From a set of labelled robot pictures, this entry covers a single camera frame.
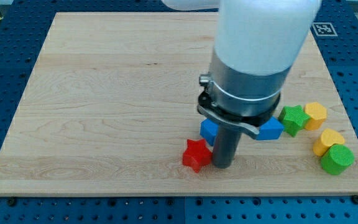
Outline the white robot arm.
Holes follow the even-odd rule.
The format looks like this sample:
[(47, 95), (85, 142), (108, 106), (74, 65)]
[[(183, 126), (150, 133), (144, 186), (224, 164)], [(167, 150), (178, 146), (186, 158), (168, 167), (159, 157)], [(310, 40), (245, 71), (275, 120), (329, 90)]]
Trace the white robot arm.
[(163, 0), (179, 11), (218, 10), (198, 112), (216, 123), (212, 162), (232, 164), (243, 134), (256, 138), (279, 104), (281, 90), (321, 6), (320, 0)]

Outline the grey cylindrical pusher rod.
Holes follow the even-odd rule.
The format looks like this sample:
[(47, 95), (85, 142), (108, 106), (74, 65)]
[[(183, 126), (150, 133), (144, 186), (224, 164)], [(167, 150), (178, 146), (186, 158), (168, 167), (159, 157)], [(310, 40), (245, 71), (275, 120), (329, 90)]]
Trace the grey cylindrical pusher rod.
[(218, 127), (213, 146), (212, 163), (214, 166), (225, 169), (232, 164), (241, 134), (233, 129)]

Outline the silver clamp flange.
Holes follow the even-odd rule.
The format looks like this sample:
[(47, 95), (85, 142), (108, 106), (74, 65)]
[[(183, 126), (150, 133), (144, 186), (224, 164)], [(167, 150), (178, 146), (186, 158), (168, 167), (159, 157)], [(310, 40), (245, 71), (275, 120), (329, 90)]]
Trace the silver clamp flange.
[(253, 74), (226, 65), (213, 52), (208, 73), (199, 77), (204, 88), (198, 97), (200, 114), (226, 132), (259, 135), (259, 126), (275, 111), (290, 67), (277, 72)]

